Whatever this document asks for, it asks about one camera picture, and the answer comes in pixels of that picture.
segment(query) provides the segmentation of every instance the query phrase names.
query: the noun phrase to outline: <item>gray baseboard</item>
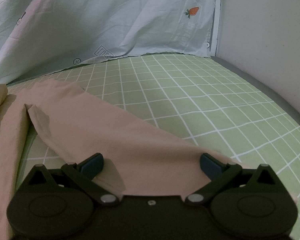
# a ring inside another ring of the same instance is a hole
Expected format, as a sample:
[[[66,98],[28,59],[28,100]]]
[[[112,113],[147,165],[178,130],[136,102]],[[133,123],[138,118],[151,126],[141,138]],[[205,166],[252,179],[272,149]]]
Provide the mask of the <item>gray baseboard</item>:
[[[261,92],[263,92],[268,97],[270,97],[277,105],[279,105],[284,111],[286,111],[287,114],[290,115],[300,125],[300,113],[292,105],[290,105],[282,96],[274,92],[271,88],[267,87],[265,84],[258,81],[254,77],[250,76],[249,74],[243,72],[242,70],[238,69],[234,65],[230,64],[229,62],[218,57],[211,57],[211,58],[215,62],[222,65],[223,67],[236,73],[238,76],[242,77],[251,85],[255,86]]]

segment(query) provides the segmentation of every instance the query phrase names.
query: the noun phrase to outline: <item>orange carrot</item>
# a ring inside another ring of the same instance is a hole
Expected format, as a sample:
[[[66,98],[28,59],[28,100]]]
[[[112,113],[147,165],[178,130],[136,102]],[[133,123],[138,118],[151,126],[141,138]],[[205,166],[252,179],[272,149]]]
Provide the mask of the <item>orange carrot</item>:
[[[191,8],[190,10],[187,9],[187,11],[184,12],[184,14],[187,15],[188,18],[190,19],[190,15],[191,16],[196,15],[196,13],[198,12],[198,10],[199,10],[199,7],[194,7],[194,8]]]

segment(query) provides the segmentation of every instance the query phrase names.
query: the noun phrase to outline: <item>green grid surface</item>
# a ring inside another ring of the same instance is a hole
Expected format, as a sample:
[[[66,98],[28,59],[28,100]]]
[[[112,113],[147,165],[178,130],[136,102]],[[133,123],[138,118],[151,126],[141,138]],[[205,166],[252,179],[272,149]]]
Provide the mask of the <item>green grid surface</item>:
[[[155,54],[79,66],[10,86],[9,93],[49,78],[77,82],[156,127],[253,168],[268,163],[298,197],[299,216],[291,236],[300,239],[300,126],[235,73],[210,58]],[[38,163],[53,169],[64,161],[31,126],[17,188]]]

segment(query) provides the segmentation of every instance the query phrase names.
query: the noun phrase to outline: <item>screw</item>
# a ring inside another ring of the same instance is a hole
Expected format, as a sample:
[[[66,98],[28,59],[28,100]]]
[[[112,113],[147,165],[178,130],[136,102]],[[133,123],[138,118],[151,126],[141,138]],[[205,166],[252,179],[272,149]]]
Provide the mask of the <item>screw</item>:
[[[112,195],[112,194],[105,194],[105,195],[101,196],[100,200],[103,203],[113,203],[117,200],[117,197],[115,195]]]
[[[191,202],[201,202],[204,199],[204,197],[200,194],[191,194],[188,196],[188,200]]]
[[[156,201],[155,200],[149,200],[148,201],[148,205],[149,206],[154,206],[156,204]]]

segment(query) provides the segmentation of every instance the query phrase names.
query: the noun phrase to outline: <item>bed sheet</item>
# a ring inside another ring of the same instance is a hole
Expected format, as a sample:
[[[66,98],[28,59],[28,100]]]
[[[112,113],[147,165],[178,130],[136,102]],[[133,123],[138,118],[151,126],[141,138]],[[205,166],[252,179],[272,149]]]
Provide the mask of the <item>bed sheet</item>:
[[[210,58],[182,54],[127,57],[80,66],[10,86],[9,93],[55,78],[193,144],[244,162],[268,163],[298,197],[292,237],[300,239],[300,126],[274,101]],[[64,161],[37,136],[28,136],[17,187],[33,165]]]

